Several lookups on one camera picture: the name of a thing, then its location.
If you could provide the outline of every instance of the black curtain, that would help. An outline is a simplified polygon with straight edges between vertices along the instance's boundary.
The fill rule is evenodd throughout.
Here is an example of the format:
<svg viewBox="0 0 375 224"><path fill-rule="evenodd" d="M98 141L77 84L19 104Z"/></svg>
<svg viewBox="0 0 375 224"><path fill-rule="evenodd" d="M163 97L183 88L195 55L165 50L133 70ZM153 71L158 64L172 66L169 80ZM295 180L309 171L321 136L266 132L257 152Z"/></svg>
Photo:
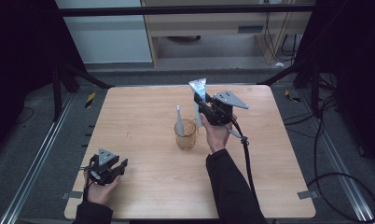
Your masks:
<svg viewBox="0 0 375 224"><path fill-rule="evenodd" d="M52 68L69 63L87 72L54 0L0 0L0 142L30 91L52 82Z"/></svg>

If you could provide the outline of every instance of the wire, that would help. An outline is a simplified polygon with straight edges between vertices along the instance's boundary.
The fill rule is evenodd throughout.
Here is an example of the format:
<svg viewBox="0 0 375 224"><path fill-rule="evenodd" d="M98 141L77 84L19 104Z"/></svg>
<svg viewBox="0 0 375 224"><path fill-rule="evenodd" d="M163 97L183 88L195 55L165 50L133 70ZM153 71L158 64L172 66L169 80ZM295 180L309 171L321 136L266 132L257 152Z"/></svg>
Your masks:
<svg viewBox="0 0 375 224"><path fill-rule="evenodd" d="M315 183L316 184L316 187L318 188L318 192L320 193L320 195L322 196L322 199L324 200L324 202L330 207L332 208L336 213L338 213L339 215L341 215L342 217L348 219L348 220L351 220L351 221L354 221L354 222L360 222L360 223L371 223L371 222L374 222L375 221L375 217L373 219L370 219L370 220L359 220L359 219L356 219L354 217L349 217L348 215L342 213L339 209L337 209L332 203L330 203L324 192L322 191L321 189L321 186L319 184L319 179L321 178L324 178L324 177L327 177L327 176L331 176L331 175L343 175L343 176L347 176L353 180L355 180L357 183L359 183L359 185L361 187L363 187L363 189L365 189L365 191L370 195L370 197L373 199L373 202L375 202L375 197L374 197L374 194L370 191L370 189L368 187L366 187L361 181L359 181L357 178L351 176L351 175L347 175L347 174L343 174L343 173L328 173L328 174L324 174L324 175L318 175L318 169L317 169L317 146L318 146L318 139L319 139L319 135L320 135L320 132L321 132L321 129L324 125L324 116L323 116L323 113L324 111L326 111L326 105L329 104L330 102L332 102L334 100L333 97L329 97L327 98L328 101L324 101L323 105L321 106L321 110L320 110L320 122L319 122L319 127L318 127L318 131L316 133L316 136L315 136L315 140L314 140L314 151L313 151L313 169L314 169L314 180L310 181L308 184L307 184L307 187L309 187L312 183Z"/></svg>
<svg viewBox="0 0 375 224"><path fill-rule="evenodd" d="M300 120L295 121L295 122L285 123L284 125L287 126L287 125L294 125L294 124L302 123L302 122L304 122L304 121L306 121L306 120L308 120L308 119L310 119L310 118L312 118L314 116L315 116L314 114L311 114L309 117L306 117L304 119L300 119Z"/></svg>
<svg viewBox="0 0 375 224"><path fill-rule="evenodd" d="M15 125L23 124L23 123L25 123L27 120L29 120L30 118L33 117L33 115L34 115L34 110L33 110L31 107L23 107L23 109L29 109L29 110L31 110L31 115L28 117L28 119L25 119L25 120L23 120L23 121L17 122L17 123L15 123Z"/></svg>
<svg viewBox="0 0 375 224"><path fill-rule="evenodd" d="M291 57L291 60L290 60L291 65L293 64L293 62L294 62L295 59L296 59L296 53L297 53L297 51L296 51L296 41L297 41L297 40L296 40L296 39L297 39L297 36L298 36L298 35L295 35L295 37L294 37L292 50L284 50L284 45L285 45L285 42L286 42L286 40L287 40L287 38L288 38L288 35L285 35L285 38L284 38L284 41L283 41L283 45L281 46L281 52L282 52L285 56L289 56L289 57Z"/></svg>
<svg viewBox="0 0 375 224"><path fill-rule="evenodd" d="M80 167L79 171L90 171L91 167L90 166L85 166L85 167Z"/></svg>
<svg viewBox="0 0 375 224"><path fill-rule="evenodd" d="M307 112L307 113L296 115L296 116L293 116L293 117L290 117L290 118L287 118L287 119L283 119L283 121L286 121L286 120L289 120L289 119L295 119L295 118L298 118L298 117L301 117L301 116L304 116L304 115L311 115L311 114L312 114L312 112Z"/></svg>
<svg viewBox="0 0 375 224"><path fill-rule="evenodd" d="M330 81L328 81L326 78L322 77L321 75L319 76L319 80L321 81L321 85L320 86L323 90L331 90L331 91L335 91L336 90L336 86L333 84L333 79L332 79L332 76L329 77Z"/></svg>
<svg viewBox="0 0 375 224"><path fill-rule="evenodd" d="M267 49L269 50L272 58L276 61L276 62L279 62L279 63L283 63L283 62L287 62L287 61L291 61L292 59L281 59L277 56L277 53L275 52L275 47L274 47L274 44L272 42L272 38L271 38L271 34L270 34L270 30L269 30L269 18L270 18L270 12L266 12L266 28L264 30L264 42L267 46ZM269 34L269 39L270 39L270 42L271 42L271 45L272 45L272 50L269 46L269 43L267 42L267 38L266 38L266 35Z"/></svg>
<svg viewBox="0 0 375 224"><path fill-rule="evenodd" d="M243 136L243 132L240 129L240 125L237 123L237 120L234 117L231 117L231 123L236 127L238 133L241 136L241 143L243 144L243 152L245 155L245 165L246 165L246 173L248 176L248 183L249 187L251 189L252 196L257 200L257 195L255 194L255 187L254 187L254 181L252 179L252 172L251 172L251 160L249 158L249 142L248 138L246 136Z"/></svg>
<svg viewBox="0 0 375 224"><path fill-rule="evenodd" d="M90 174L86 176L86 183L85 188L83 189L83 201L87 202L89 197L89 187L94 183L94 181L90 182Z"/></svg>
<svg viewBox="0 0 375 224"><path fill-rule="evenodd" d="M295 130L292 130L292 129L288 129L288 128L286 128L288 131L290 131L290 132L292 132L292 133L297 133L297 134L300 134L300 135L303 135L303 136L305 136L305 137L309 137L309 138L315 138L315 136L310 136L310 135L307 135L307 134L305 134L305 133L300 133L300 132L298 132L298 131L295 131Z"/></svg>

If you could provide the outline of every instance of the glass cup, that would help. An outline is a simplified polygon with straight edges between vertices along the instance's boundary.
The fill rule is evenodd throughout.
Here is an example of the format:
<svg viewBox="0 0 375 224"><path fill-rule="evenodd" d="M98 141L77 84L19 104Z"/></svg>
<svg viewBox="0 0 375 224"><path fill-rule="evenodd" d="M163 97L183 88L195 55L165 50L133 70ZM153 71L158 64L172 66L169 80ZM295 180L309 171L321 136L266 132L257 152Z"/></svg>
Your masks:
<svg viewBox="0 0 375 224"><path fill-rule="evenodd" d="M191 149L196 143L196 123L189 119L182 119L182 123L184 124L184 136L177 133L176 123L174 126L176 144L183 150Z"/></svg>

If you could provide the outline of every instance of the floor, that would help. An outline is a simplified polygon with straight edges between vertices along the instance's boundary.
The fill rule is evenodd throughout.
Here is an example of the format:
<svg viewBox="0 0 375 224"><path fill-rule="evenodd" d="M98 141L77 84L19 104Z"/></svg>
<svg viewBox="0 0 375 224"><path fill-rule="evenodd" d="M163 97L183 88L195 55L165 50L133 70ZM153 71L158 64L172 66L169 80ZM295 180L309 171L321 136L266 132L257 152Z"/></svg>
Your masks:
<svg viewBox="0 0 375 224"><path fill-rule="evenodd" d="M292 37L288 38L284 50L278 50L277 55L288 58L283 52L289 53L288 50L293 46L292 40ZM284 68L288 65L289 62L285 62ZM214 84L255 84L272 77L282 69L283 67L275 63L264 62L253 36L202 36L197 41L192 41L191 37L163 38L159 64L155 68L135 70L129 68L111 73L96 71L91 74L106 83L114 83L118 86L184 84L201 77L207 77L208 82ZM294 90L291 85L293 77L291 75L283 78L272 85L271 89L285 120L285 127L305 180L309 182L314 178L315 153L319 174L346 171L360 179L375 195L375 160L359 155L354 136L336 106L328 108L324 113L325 130L321 132L318 143L314 140L318 119L288 124L310 115L307 97L310 88ZM331 75L324 75L324 77L336 83ZM51 86L33 91L26 97L25 108L0 150L0 218L13 204L16 193L24 188L27 192L17 197L21 200L21 206L15 207L16 223L70 223L63 216L66 205L64 196L71 190L76 175L79 175L78 169L85 148L90 142L92 125L96 122L106 96L106 90L101 90L83 79L78 79L78 82L80 84L78 93L62 91L63 100L70 101L71 104L65 107L68 113L60 127L54 128L52 123ZM296 99L286 97L285 90L297 96L300 103ZM91 107L87 109L84 104L93 91L96 92L96 97ZM321 99L325 100L331 92L321 91L320 94ZM47 139L49 130L55 130L55 139ZM46 147L43 145L44 141L45 145L49 146L49 150L39 155L41 149ZM33 170L30 169L33 164L37 165L38 170L32 172L31 177L34 180L30 182L25 177ZM375 202L371 200L371 196L361 187L357 187L357 192L360 194L354 194L356 190L349 187L355 187L355 184L350 183L350 180L334 176L321 180L320 183L324 195L331 204L335 204L348 217L356 218L361 208L368 208L370 213L375 215ZM310 186L309 189L317 191L315 186ZM356 200L362 202L359 197L362 197L365 203L356 206ZM313 199L313 202L317 214L312 219L278 221L280 223L352 223L351 220L330 209L323 201L323 197ZM180 222L131 221L131 224L133 223Z"/></svg>

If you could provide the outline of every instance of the aluminum rail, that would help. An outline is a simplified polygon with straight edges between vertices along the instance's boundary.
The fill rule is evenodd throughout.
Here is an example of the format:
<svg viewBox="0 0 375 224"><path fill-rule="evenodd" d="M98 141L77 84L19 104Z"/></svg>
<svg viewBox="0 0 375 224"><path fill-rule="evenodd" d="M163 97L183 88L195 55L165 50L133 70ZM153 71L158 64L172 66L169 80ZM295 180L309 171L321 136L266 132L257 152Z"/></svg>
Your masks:
<svg viewBox="0 0 375 224"><path fill-rule="evenodd" d="M69 93L67 95L67 98L65 99L65 103L63 106L63 111L60 115L60 117L53 121L51 124L51 127L49 129L49 132L47 136L45 137L45 140L42 143L42 146L36 153L35 159L28 170L24 180L22 181L19 190L15 194L15 197L13 198L12 202L8 206L6 212L1 217L1 224L13 224L16 222L17 217L24 206L25 201L27 200L28 195L31 192L31 189L34 186L34 183L36 181L37 176L39 175L39 172L41 171L41 168L46 160L46 157L48 156L51 147L53 146L54 140L63 126L63 122L66 118L66 115L70 109L71 103L74 99L74 94Z"/></svg>
<svg viewBox="0 0 375 224"><path fill-rule="evenodd" d="M299 91L299 94L300 96L302 96L302 100L304 104L306 105L307 109L310 112L312 112L312 109L310 107L310 100L309 100L310 96L308 95L308 93L305 91ZM319 128L318 119L312 118L312 121L315 124L315 127ZM322 133L321 140L322 140L322 143L324 144L326 154L330 159L333 169L336 172L350 175L350 172L348 171L347 166L342 161L336 147L333 145L333 142L330 136L327 134L326 130L324 130L324 132ZM366 202L364 196L362 195L362 192L360 191L355 181L345 176L340 176L339 181L358 219L361 221L367 221L367 220L373 219L374 216L371 213L370 208L368 207L368 203Z"/></svg>
<svg viewBox="0 0 375 224"><path fill-rule="evenodd" d="M106 8L61 8L40 10L39 14L62 17L132 16L164 14L248 13L248 12L306 12L318 10L316 4L277 5L220 5L181 7L106 7Z"/></svg>

